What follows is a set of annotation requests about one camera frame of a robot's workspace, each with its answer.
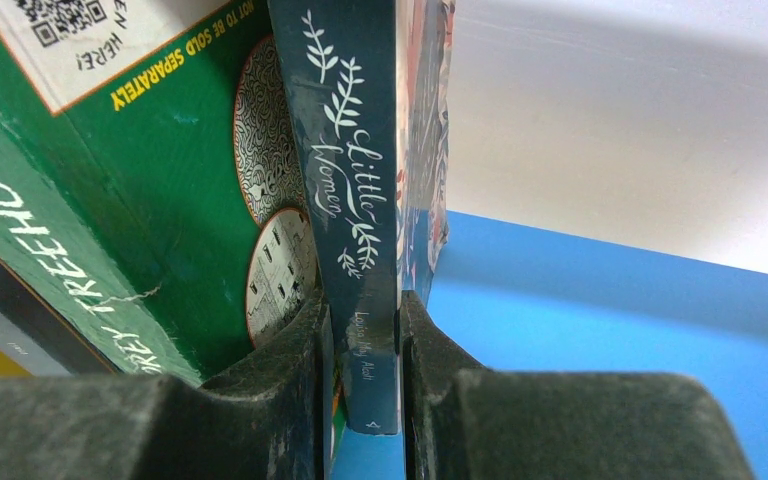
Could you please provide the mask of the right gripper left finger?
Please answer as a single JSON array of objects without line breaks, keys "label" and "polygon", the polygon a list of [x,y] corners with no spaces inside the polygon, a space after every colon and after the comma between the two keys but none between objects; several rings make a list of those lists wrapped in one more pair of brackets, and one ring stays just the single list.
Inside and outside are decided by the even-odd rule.
[{"label": "right gripper left finger", "polygon": [[171,375],[2,378],[0,479],[323,479],[333,364],[315,292],[198,388]]}]

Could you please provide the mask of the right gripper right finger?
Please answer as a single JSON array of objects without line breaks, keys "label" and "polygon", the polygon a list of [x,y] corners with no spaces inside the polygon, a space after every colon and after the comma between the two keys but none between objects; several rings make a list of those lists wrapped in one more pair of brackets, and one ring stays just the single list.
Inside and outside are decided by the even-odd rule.
[{"label": "right gripper right finger", "polygon": [[400,308],[409,479],[750,479],[720,404],[673,373],[505,372]]}]

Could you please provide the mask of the green Treehouse book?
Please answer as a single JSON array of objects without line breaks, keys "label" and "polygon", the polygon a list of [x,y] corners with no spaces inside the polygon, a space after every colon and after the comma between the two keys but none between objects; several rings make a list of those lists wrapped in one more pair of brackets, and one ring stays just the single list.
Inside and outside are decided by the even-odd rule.
[{"label": "green Treehouse book", "polygon": [[263,1],[0,1],[0,261],[120,369],[193,387],[309,297]]}]

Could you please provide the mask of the Little Women floral book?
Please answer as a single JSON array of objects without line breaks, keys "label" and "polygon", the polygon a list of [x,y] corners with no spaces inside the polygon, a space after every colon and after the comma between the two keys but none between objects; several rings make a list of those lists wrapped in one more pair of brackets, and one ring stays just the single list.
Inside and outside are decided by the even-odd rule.
[{"label": "Little Women floral book", "polygon": [[346,420],[395,435],[399,309],[448,238],[451,1],[269,5]]}]

